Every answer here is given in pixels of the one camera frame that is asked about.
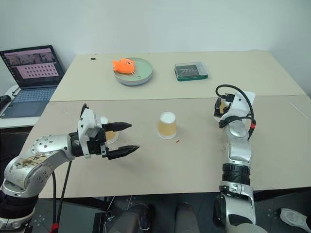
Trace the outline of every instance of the laptop keyboard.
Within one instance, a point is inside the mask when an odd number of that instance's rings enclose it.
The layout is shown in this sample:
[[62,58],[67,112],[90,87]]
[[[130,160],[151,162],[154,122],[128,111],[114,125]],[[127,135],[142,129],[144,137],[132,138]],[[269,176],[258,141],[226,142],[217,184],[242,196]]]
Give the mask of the laptop keyboard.
[[20,91],[13,102],[49,101],[54,91],[54,88]]

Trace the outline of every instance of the table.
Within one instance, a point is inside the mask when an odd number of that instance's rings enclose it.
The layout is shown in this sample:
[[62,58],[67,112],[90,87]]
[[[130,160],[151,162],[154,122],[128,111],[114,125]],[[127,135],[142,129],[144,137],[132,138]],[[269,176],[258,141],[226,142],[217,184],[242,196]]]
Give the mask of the table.
[[[18,85],[11,86],[5,95],[8,95],[13,100],[15,97],[12,96],[12,92],[18,88]],[[6,106],[0,111],[0,115],[5,111],[5,109],[9,106],[10,103],[7,103]],[[34,126],[36,122],[39,120],[39,116],[35,117],[17,117],[17,118],[0,118],[0,129],[7,129],[7,128],[17,128],[17,127],[28,127]]]
[[[127,157],[112,161],[100,156],[89,160],[76,158],[65,197],[216,192],[226,144],[225,134],[213,118],[214,89],[218,84],[231,83],[257,94],[254,112],[258,124],[251,138],[251,184],[254,188],[311,186],[308,154],[311,100],[270,53],[189,53],[188,61],[193,61],[196,55],[199,56],[196,60],[206,62],[203,59],[208,58],[210,79],[173,81],[171,70],[164,64],[168,58],[177,57],[182,59],[175,63],[186,62],[187,54],[78,55],[31,131],[22,152],[37,137],[76,131],[82,104],[87,102],[91,109],[111,121],[133,124],[132,128],[120,133],[119,139],[110,146],[112,149],[124,145],[140,145],[140,148]],[[146,58],[149,55],[155,69],[153,83],[127,87],[111,75],[104,76],[111,73],[107,62],[112,59]],[[239,74],[234,80],[230,68],[235,68],[234,73]],[[167,110],[177,117],[178,133],[172,140],[163,140],[156,134],[158,117]],[[67,164],[55,170],[58,197],[66,170]],[[39,197],[52,197],[52,181],[48,181]]]

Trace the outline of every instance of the shoe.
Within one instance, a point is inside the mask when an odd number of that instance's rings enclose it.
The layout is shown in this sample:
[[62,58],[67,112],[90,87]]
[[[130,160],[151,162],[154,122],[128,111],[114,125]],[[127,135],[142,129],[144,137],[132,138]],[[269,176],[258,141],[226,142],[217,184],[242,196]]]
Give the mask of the shoe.
[[290,226],[300,227],[306,232],[311,233],[311,229],[307,226],[307,217],[295,210],[282,208],[280,218]]

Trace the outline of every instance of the black cable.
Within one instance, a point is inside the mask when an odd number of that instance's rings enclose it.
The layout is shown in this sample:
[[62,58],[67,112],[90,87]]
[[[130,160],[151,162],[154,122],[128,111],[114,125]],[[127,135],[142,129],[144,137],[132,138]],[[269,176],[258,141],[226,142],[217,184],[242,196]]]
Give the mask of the black cable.
[[222,99],[226,99],[226,95],[220,95],[220,94],[218,93],[218,89],[221,88],[221,87],[230,87],[230,88],[233,88],[233,89],[237,90],[238,92],[240,92],[241,95],[245,98],[245,100],[246,100],[246,102],[247,102],[247,104],[248,104],[249,110],[250,110],[250,112],[251,112],[251,117],[249,117],[249,116],[248,116],[249,114],[247,114],[247,116],[239,117],[239,119],[250,119],[250,120],[252,121],[252,124],[251,124],[251,126],[250,126],[250,128],[249,128],[249,131],[248,131],[248,140],[249,140],[249,139],[251,138],[252,134],[253,134],[253,131],[254,131],[255,125],[256,125],[256,120],[255,120],[255,116],[254,116],[254,110],[253,110],[253,107],[252,107],[251,102],[249,101],[249,98],[248,98],[247,95],[246,95],[241,89],[239,89],[238,87],[233,86],[233,85],[229,85],[229,84],[222,84],[222,85],[219,85],[218,87],[216,87],[216,90],[215,90],[216,95],[217,95],[218,97],[222,98]]
[[61,196],[61,198],[60,198],[59,206],[58,206],[58,213],[57,213],[56,224],[59,224],[59,221],[60,221],[60,216],[61,216],[61,212],[62,212],[62,206],[63,206],[63,201],[64,201],[64,195],[65,195],[65,190],[66,190],[67,181],[68,181],[68,177],[69,177],[69,172],[70,172],[71,163],[72,163],[72,161],[69,162],[68,168],[67,168],[67,173],[66,173],[66,177],[65,177],[65,182],[64,182],[64,187],[63,187],[63,191],[62,191],[62,196]]
[[52,172],[53,177],[53,223],[56,222],[56,177],[55,173]]
[[15,91],[12,91],[12,96],[16,96],[16,95],[14,95],[14,93],[17,91],[19,89],[19,87],[15,90]]

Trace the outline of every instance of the paper cup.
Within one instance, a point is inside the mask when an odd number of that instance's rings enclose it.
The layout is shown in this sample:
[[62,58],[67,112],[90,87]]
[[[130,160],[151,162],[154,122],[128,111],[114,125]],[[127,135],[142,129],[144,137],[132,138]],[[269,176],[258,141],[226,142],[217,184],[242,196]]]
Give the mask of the paper cup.
[[[101,116],[102,124],[108,124],[109,120],[105,116]],[[119,132],[108,131],[106,132],[107,144],[114,143],[119,137]]]
[[176,136],[176,116],[171,112],[164,112],[160,116],[157,134],[163,139],[172,139]]

